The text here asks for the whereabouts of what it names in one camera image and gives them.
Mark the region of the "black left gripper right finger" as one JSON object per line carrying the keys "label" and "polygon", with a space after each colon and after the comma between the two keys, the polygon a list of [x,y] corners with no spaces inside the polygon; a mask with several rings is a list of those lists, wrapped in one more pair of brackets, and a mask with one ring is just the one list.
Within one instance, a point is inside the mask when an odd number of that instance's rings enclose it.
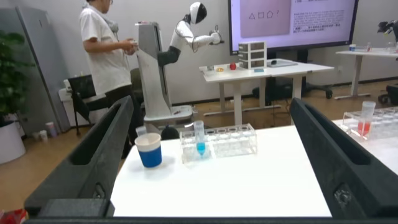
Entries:
{"label": "black left gripper right finger", "polygon": [[334,218],[397,218],[397,174],[303,100],[290,115]]}

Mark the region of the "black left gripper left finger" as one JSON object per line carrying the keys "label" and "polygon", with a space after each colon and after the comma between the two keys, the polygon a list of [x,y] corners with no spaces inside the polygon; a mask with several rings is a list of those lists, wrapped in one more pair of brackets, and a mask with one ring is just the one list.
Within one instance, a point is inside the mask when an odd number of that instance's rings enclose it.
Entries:
{"label": "black left gripper left finger", "polygon": [[28,196],[32,217],[106,217],[133,112],[130,96],[115,102]]}

